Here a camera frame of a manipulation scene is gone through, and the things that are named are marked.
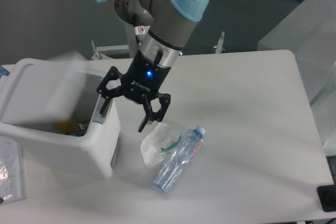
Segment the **bottle cap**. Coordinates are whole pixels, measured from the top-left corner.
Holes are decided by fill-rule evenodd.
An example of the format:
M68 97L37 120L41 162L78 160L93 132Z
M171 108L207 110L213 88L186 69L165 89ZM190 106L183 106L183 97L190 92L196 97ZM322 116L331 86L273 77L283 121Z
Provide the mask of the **bottle cap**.
M201 132L202 135L205 134L205 129L204 129L203 127L201 127L201 126L197 126L197 127L195 128L195 130Z

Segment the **green string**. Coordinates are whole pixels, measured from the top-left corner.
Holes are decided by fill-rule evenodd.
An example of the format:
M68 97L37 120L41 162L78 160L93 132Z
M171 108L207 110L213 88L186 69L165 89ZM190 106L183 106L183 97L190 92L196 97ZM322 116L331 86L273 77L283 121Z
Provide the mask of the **green string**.
M181 140L181 136L178 138L179 140L177 140L175 143L173 143L171 146L168 146L167 148L161 148L161 152L167 152L169 150L171 150L172 148L174 148L178 143L179 141Z

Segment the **blue led light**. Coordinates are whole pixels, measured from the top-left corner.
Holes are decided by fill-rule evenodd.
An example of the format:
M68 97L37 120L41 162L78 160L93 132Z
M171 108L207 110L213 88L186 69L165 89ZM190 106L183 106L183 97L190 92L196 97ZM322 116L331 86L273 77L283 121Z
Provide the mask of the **blue led light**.
M152 77L152 76L153 76L153 73L152 73L151 70L147 71L147 76L148 76L148 77Z

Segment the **table surface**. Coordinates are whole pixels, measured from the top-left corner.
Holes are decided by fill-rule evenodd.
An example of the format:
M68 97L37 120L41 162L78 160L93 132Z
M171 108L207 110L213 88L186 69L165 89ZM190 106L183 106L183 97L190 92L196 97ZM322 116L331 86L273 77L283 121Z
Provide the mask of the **table surface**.
M125 72L130 59L88 61ZM201 125L204 147L168 196L151 188L140 144L142 106L121 97L121 148L109 179L50 169L28 152L28 198L3 223L272 223L336 217L316 188L332 184L294 56L263 51L179 57L161 87L165 123Z

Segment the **robotic arm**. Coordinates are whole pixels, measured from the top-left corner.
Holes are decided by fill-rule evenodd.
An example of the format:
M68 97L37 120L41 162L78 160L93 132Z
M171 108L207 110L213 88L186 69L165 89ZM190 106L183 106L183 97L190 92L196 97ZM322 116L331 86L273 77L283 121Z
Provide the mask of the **robotic arm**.
M209 0L138 0L154 18L148 33L141 42L131 66L125 74L111 67L97 88L105 98L103 113L112 98L125 96L142 104L146 113L139 132L146 124L161 122L171 102L169 94L159 88L185 46L197 22L202 19ZM120 79L121 85L107 89L111 80ZM153 112L151 101L159 99L161 108Z

